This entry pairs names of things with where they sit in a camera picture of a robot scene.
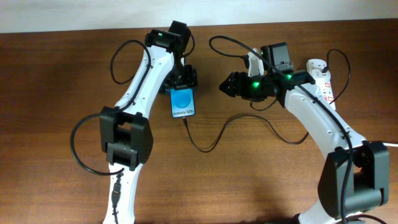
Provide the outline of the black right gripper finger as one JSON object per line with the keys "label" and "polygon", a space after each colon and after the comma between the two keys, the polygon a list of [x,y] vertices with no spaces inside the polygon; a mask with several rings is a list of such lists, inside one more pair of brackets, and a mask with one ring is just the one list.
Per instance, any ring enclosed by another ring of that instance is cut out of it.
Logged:
{"label": "black right gripper finger", "polygon": [[241,86],[220,85],[219,90],[230,97],[241,96],[244,92]]}
{"label": "black right gripper finger", "polygon": [[240,87],[249,78],[246,72],[232,72],[220,87]]}

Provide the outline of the blue Galaxy smartphone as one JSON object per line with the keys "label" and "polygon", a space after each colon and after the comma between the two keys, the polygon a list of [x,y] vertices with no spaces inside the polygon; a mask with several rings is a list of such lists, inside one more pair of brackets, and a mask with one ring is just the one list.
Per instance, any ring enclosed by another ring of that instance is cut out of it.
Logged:
{"label": "blue Galaxy smartphone", "polygon": [[182,118],[195,115],[193,89],[170,91],[170,105],[173,118]]}

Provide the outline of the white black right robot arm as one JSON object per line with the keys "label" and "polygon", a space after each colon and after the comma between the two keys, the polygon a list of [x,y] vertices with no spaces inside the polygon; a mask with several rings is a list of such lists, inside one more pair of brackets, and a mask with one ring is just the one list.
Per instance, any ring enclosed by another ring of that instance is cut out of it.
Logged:
{"label": "white black right robot arm", "polygon": [[219,89],[231,97],[262,101],[271,96],[292,113],[320,148],[325,164],[318,200],[292,223],[361,223],[365,212],[389,199],[389,151],[367,141],[329,105],[305,70],[250,77],[233,72]]}

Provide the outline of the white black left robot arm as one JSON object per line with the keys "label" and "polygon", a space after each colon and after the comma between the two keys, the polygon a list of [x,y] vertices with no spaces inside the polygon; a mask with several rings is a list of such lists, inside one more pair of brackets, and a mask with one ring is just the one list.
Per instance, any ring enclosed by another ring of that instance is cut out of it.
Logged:
{"label": "white black left robot arm", "polygon": [[127,91],[113,108],[101,111],[101,148],[111,173],[105,223],[135,221],[137,180],[154,142],[149,115],[156,96],[170,96],[175,118],[195,113],[197,71],[185,63],[192,38],[188,26],[178,21],[167,31],[152,29],[142,43],[142,61]]}

